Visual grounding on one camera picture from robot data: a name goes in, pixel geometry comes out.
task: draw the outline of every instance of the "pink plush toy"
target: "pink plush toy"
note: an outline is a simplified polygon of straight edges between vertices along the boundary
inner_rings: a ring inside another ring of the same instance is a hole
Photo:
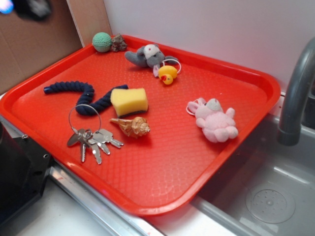
[[[223,143],[238,135],[233,119],[235,110],[229,108],[224,113],[219,101],[215,98],[210,99],[207,103],[203,98],[189,102],[187,112],[196,116],[197,126],[202,128],[203,134],[210,142]]]

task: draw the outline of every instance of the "bunch of keys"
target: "bunch of keys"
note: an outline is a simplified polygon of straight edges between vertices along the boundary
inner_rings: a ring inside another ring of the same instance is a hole
[[[94,157],[96,158],[96,162],[98,164],[101,164],[102,159],[100,157],[99,149],[101,149],[107,155],[110,154],[110,151],[109,151],[106,143],[110,143],[117,148],[121,148],[121,146],[124,145],[122,142],[113,138],[113,133],[109,132],[106,129],[100,128],[101,127],[101,119],[100,119],[98,112],[93,107],[91,107],[91,108],[94,109],[94,111],[97,113],[97,115],[99,117],[99,122],[100,122],[99,129],[95,133],[93,133],[90,129],[76,130],[71,125],[71,121],[70,121],[70,115],[71,115],[71,112],[74,108],[72,108],[70,113],[69,113],[69,123],[70,123],[71,129],[73,130],[74,134],[68,140],[67,145],[72,146],[76,143],[80,143],[80,153],[81,153],[81,161],[82,162],[85,161],[86,148],[90,148],[92,150],[92,153],[93,153]]]

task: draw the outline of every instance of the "key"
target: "key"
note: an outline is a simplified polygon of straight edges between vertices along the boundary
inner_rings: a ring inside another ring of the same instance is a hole
[[[109,154],[110,154],[110,151],[109,151],[108,147],[106,146],[106,144],[103,144],[103,143],[99,142],[98,140],[96,140],[95,137],[94,137],[95,134],[96,134],[96,133],[93,134],[93,137],[90,138],[90,139],[88,140],[88,142],[89,142],[91,145],[92,145],[92,144],[97,144],[98,147],[99,147],[103,152],[105,152],[107,155],[109,155]]]
[[[124,145],[122,142],[113,139],[113,133],[109,132],[106,129],[100,129],[98,132],[94,134],[94,139],[97,139],[101,143],[111,143],[117,148],[121,148]]]
[[[73,134],[70,139],[67,142],[68,146],[72,146],[78,142],[80,142],[80,151],[81,151],[81,161],[85,161],[85,151],[86,147],[90,148],[90,144],[88,142],[88,139],[92,137],[92,131],[90,129],[79,129],[77,131],[78,133]]]
[[[102,158],[100,157],[98,145],[97,144],[92,144],[91,148],[92,148],[92,153],[93,153],[94,157],[96,158],[96,162],[98,164],[101,164],[102,163]]]

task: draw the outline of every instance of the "drain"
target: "drain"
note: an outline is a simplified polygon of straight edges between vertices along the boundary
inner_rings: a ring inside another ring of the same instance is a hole
[[[256,219],[277,224],[288,220],[295,210],[293,197],[273,184],[261,184],[250,189],[246,207]]]

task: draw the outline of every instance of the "rubber duck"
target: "rubber duck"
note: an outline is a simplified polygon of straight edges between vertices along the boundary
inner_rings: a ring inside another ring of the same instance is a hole
[[[170,85],[177,77],[177,69],[171,65],[162,66],[158,70],[158,77],[163,81],[163,83]]]

